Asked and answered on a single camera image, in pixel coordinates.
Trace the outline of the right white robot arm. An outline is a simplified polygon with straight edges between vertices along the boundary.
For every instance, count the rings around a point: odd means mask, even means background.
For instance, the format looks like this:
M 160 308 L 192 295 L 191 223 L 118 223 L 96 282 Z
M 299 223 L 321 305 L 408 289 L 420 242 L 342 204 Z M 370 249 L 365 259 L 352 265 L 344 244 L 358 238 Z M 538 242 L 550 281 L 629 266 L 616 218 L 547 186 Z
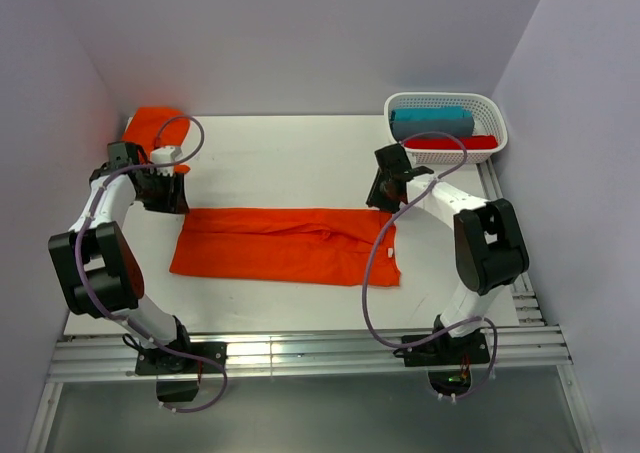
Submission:
M 365 267 L 361 292 L 365 325 L 384 346 L 415 350 L 433 343 L 438 359 L 455 362 L 466 352 L 482 325 L 495 327 L 486 317 L 489 307 L 503 289 L 529 268 L 529 255 L 515 209 L 504 198 L 480 198 L 447 183 L 445 177 L 457 166 L 439 174 L 426 166 L 413 166 L 401 144 L 376 150 L 375 158 L 377 172 L 366 205 L 388 212 L 391 217 L 378 233 Z M 443 312 L 436 317 L 433 333 L 400 344 L 384 339 L 375 330 L 368 311 L 368 283 L 386 233 L 411 208 L 429 213 L 452 230 L 459 283 Z

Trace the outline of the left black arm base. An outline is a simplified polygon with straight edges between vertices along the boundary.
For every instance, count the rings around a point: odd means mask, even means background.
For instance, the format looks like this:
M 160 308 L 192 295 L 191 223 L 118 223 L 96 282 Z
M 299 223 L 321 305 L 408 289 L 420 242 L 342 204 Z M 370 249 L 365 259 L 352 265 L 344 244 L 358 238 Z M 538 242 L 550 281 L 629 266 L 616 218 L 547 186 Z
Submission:
M 177 326 L 177 338 L 164 349 L 144 347 L 130 333 L 125 333 L 122 341 L 137 353 L 135 375 L 157 377 L 156 398 L 163 406 L 192 402 L 199 393 L 204 374 L 225 373 L 227 344 L 192 342 L 181 324 Z

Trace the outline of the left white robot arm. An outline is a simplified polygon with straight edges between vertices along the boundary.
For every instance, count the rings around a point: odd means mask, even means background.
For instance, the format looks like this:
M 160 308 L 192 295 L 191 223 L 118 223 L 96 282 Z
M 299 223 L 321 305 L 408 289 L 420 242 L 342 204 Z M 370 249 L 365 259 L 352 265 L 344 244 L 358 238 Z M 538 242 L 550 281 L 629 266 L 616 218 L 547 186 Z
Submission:
M 165 146 L 146 154 L 133 142 L 108 145 L 109 160 L 89 179 L 90 196 L 70 229 L 52 236 L 48 251 L 69 310 L 80 316 L 112 319 L 172 372 L 195 359 L 188 333 L 173 315 L 145 293 L 141 267 L 122 228 L 136 202 L 154 213 L 189 212 L 184 175 L 175 162 L 181 148 Z

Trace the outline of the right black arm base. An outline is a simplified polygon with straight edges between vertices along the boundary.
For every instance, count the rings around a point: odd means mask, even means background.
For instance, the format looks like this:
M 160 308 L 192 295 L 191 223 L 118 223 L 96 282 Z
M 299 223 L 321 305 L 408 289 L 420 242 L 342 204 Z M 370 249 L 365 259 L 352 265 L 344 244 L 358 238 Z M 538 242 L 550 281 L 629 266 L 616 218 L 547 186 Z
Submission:
M 451 338 L 448 334 L 416 348 L 395 349 L 393 355 L 402 359 L 407 368 L 444 367 L 429 373 L 430 386 L 442 395 L 462 395 L 470 391 L 472 366 L 492 367 L 492 355 L 486 337 L 474 332 Z

